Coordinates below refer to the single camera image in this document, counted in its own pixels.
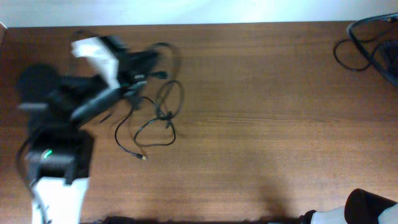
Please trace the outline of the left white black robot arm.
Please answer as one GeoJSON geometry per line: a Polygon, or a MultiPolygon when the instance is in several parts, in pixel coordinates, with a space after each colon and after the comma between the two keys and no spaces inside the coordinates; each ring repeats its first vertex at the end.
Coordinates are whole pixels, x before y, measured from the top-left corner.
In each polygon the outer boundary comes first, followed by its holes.
{"type": "Polygon", "coordinates": [[[83,126],[121,100],[136,107],[158,59],[155,50],[124,54],[116,86],[100,75],[62,76],[41,63],[21,73],[19,107],[30,121],[16,167],[32,199],[33,223],[80,221],[95,144],[83,126]]]}

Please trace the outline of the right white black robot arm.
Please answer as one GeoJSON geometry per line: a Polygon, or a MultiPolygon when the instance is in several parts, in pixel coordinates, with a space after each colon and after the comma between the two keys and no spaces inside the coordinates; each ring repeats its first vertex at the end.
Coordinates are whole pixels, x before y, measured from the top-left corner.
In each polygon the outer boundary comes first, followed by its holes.
{"type": "Polygon", "coordinates": [[[311,210],[302,224],[397,224],[397,202],[363,189],[353,190],[345,206],[329,211],[311,210]]]}

